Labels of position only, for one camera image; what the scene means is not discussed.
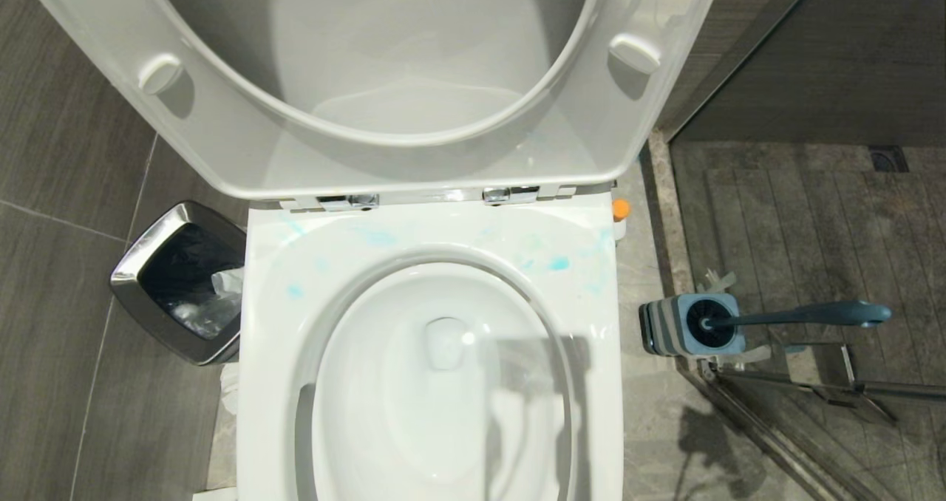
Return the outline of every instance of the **orange cap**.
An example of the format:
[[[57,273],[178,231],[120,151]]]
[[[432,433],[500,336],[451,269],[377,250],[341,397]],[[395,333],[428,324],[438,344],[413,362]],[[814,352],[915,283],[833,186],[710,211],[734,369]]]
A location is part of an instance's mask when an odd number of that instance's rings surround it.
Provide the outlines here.
[[[614,222],[621,222],[631,214],[631,205],[627,200],[615,200],[611,202],[611,214]]]

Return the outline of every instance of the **toilet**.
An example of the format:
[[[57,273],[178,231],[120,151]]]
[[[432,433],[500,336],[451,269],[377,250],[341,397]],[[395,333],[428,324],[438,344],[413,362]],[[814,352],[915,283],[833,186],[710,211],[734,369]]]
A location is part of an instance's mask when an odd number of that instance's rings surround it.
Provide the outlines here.
[[[243,501],[617,501],[612,182],[712,0],[41,0],[253,201]]]

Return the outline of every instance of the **shower floor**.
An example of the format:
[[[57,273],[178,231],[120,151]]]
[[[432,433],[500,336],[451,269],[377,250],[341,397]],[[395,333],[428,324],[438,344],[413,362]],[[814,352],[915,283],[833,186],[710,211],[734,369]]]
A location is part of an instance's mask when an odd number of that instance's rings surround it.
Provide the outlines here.
[[[859,380],[946,386],[946,148],[903,151],[909,172],[875,171],[861,146],[672,144],[697,282],[734,272],[743,313],[841,299],[894,312],[870,330],[752,330],[750,347],[845,342]],[[774,357],[759,369],[784,371]],[[898,418],[888,427],[811,394],[733,390],[843,480],[879,498],[946,499],[946,408],[885,403]]]

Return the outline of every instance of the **toilet bowl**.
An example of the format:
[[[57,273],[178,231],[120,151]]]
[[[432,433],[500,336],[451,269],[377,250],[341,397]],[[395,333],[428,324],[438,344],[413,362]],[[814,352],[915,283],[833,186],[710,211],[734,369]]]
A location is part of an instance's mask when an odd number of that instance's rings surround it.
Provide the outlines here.
[[[253,200],[244,501],[616,501],[609,190],[712,0],[41,0]]]

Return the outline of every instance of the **trash can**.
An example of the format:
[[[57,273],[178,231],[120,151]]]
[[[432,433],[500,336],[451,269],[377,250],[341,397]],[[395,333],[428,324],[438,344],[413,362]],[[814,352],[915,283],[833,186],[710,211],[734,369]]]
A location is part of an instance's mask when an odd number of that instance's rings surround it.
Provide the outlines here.
[[[203,366],[236,360],[246,232],[198,202],[170,208],[112,272],[115,298],[146,332]]]

